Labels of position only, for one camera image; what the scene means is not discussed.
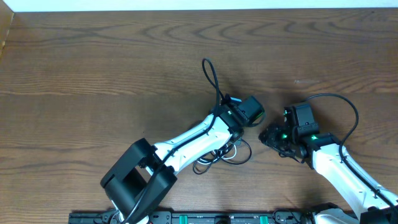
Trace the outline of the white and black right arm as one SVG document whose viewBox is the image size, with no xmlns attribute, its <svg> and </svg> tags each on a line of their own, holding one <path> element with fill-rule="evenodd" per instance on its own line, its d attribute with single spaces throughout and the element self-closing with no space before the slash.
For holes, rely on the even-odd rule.
<svg viewBox="0 0 398 224">
<path fill-rule="evenodd" d="M 324 176 L 354 212 L 345 214 L 330 203 L 302 218 L 302 223 L 397 223 L 397 195 L 375 181 L 350 156 L 331 133 L 320 133 L 315 124 L 300 127 L 270 124 L 259 140 Z"/>
</svg>

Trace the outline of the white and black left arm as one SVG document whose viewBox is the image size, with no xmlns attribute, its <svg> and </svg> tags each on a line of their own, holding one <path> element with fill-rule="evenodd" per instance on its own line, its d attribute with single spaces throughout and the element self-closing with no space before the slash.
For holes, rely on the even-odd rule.
<svg viewBox="0 0 398 224">
<path fill-rule="evenodd" d="M 139 223 L 147 219 L 182 169 L 206 153 L 236 142 L 255 117 L 244 103 L 227 103 L 171 140 L 150 144 L 142 138 L 131 144 L 100 182 L 119 221 Z"/>
</svg>

